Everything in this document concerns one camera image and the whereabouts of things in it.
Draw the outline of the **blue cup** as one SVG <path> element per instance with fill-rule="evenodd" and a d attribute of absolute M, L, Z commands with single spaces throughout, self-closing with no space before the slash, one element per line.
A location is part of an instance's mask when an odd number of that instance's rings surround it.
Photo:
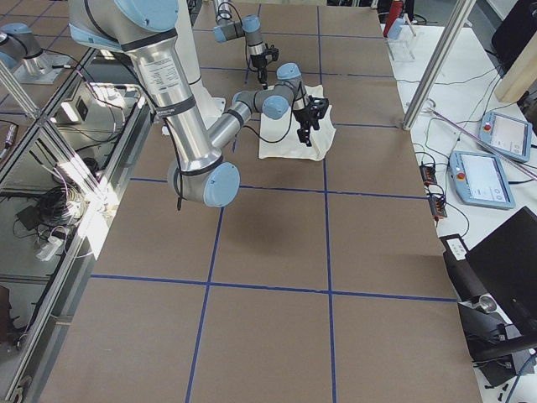
<path fill-rule="evenodd" d="M 402 29 L 405 25 L 405 21 L 403 18 L 396 18 L 392 25 L 390 26 L 389 31 L 387 32 L 386 37 L 391 40 L 396 40 L 399 38 Z"/>

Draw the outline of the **silver metal cylinder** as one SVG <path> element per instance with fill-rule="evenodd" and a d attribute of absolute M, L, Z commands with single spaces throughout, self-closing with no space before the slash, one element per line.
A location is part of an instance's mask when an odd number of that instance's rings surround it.
<path fill-rule="evenodd" d="M 490 314 L 498 309 L 498 304 L 492 296 L 486 294 L 477 298 L 474 308 L 482 313 Z"/>

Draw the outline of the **aluminium frame post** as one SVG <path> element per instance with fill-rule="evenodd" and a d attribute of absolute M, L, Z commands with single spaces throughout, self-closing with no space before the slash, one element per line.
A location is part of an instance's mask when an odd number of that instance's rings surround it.
<path fill-rule="evenodd" d="M 437 76 L 440 74 L 441 67 L 446 62 L 446 59 L 475 3 L 476 0 L 459 0 L 456 2 L 404 115 L 402 122 L 403 130 L 412 129 L 425 100 L 428 98 L 430 91 L 435 84 Z"/>

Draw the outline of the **cream long-sleeve cat shirt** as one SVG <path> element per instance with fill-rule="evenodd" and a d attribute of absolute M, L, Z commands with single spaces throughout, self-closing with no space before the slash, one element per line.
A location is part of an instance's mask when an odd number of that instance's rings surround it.
<path fill-rule="evenodd" d="M 295 120 L 293 110 L 303 107 L 301 100 L 291 106 L 283 95 L 271 95 L 262 102 L 262 115 L 258 157 L 269 157 L 323 160 L 332 146 L 336 129 L 331 121 L 331 109 L 319 120 L 320 128 L 311 133 L 311 147 L 302 144 L 297 135 L 299 124 Z"/>

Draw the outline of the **red bottle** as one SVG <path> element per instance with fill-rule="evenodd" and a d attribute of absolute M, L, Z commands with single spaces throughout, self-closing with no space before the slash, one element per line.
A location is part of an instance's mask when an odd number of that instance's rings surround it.
<path fill-rule="evenodd" d="M 390 5 L 389 12 L 388 12 L 388 17 L 387 17 L 387 20 L 386 20 L 386 24 L 385 24 L 386 29 L 389 29 L 393 25 L 395 20 L 401 14 L 401 11 L 402 11 L 403 7 L 404 7 L 404 1 L 403 0 L 393 0 L 392 1 L 391 5 Z"/>

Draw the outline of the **orange black connector strip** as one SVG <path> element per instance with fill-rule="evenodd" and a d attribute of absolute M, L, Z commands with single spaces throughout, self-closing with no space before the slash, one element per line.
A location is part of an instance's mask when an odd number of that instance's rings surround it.
<path fill-rule="evenodd" d="M 436 222 L 447 218 L 446 193 L 436 179 L 435 165 L 420 164 L 420 175 L 425 187 L 432 217 Z"/>

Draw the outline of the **wooden board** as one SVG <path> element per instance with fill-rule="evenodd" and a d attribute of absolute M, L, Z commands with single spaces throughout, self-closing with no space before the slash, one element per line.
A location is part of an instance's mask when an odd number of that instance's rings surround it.
<path fill-rule="evenodd" d="M 495 96 L 517 102 L 536 80 L 536 1 L 517 1 L 492 44 L 505 72 Z"/>

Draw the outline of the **blue teach pendant near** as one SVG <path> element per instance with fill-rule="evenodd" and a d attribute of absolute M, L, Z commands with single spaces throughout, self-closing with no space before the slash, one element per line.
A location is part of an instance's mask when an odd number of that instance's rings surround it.
<path fill-rule="evenodd" d="M 456 150 L 450 155 L 449 168 L 455 192 L 463 203 L 502 210 L 515 207 L 514 196 L 496 155 Z"/>

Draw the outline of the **blue teach pendant far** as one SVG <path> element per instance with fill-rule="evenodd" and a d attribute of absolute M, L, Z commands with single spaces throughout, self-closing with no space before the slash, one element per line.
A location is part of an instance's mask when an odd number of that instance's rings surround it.
<path fill-rule="evenodd" d="M 530 159 L 531 123 L 494 111 L 481 120 L 479 139 L 512 160 L 526 163 Z"/>

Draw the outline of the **black monitor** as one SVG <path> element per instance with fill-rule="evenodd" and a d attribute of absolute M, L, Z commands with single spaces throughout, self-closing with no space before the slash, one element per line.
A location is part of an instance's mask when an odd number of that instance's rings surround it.
<path fill-rule="evenodd" d="M 520 208 L 469 253 L 485 289 L 523 333 L 536 331 L 536 214 Z"/>

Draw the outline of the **blue teach pendant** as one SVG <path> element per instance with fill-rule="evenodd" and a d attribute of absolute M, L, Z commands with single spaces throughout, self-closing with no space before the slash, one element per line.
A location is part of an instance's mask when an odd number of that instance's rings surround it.
<path fill-rule="evenodd" d="M 481 120 L 479 139 L 512 160 L 526 163 L 530 159 L 531 123 L 494 111 Z"/>
<path fill-rule="evenodd" d="M 463 203 L 502 210 L 515 207 L 514 196 L 496 155 L 456 150 L 450 155 L 449 168 L 455 192 Z"/>

